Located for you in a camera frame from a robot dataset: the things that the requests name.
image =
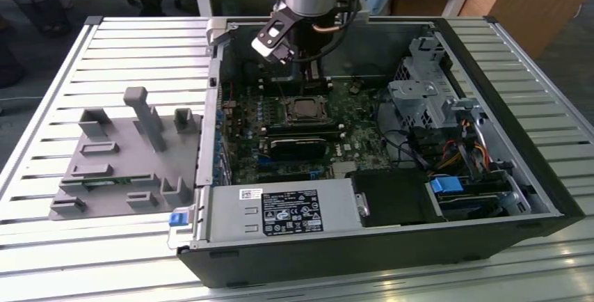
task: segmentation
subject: yellow wire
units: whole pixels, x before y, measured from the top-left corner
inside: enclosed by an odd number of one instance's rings
[[[475,145],[474,147],[480,150],[480,153],[483,154],[484,169],[488,170],[488,155],[486,154],[486,149],[480,145]]]
[[[436,169],[440,170],[440,169],[444,168],[446,166],[454,164],[455,161],[459,160],[459,158],[460,158],[460,153],[456,153],[456,154],[452,156],[452,158],[450,158],[450,159],[447,160],[446,163],[443,163],[442,165],[439,165],[439,166],[436,167]]]

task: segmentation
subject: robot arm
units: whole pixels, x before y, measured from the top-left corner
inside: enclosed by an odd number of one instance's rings
[[[387,0],[280,0],[275,13],[251,46],[268,61],[286,64],[318,61],[338,47],[344,32],[334,44],[334,34],[346,31],[358,13],[376,14]],[[335,24],[342,15],[342,24]]]

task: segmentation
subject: barcode sticker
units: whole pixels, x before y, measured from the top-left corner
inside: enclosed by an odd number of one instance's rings
[[[262,189],[240,189],[239,199],[240,200],[255,200],[262,198]]]

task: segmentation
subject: motherboard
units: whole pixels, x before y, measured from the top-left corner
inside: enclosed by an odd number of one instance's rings
[[[234,184],[343,178],[390,167],[374,121],[379,90],[356,78],[324,85],[327,94],[318,95],[291,95],[287,80],[230,86],[223,111]]]

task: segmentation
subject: power supply label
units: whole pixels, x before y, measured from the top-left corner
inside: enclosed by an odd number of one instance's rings
[[[324,231],[318,190],[262,193],[262,221],[266,236]]]

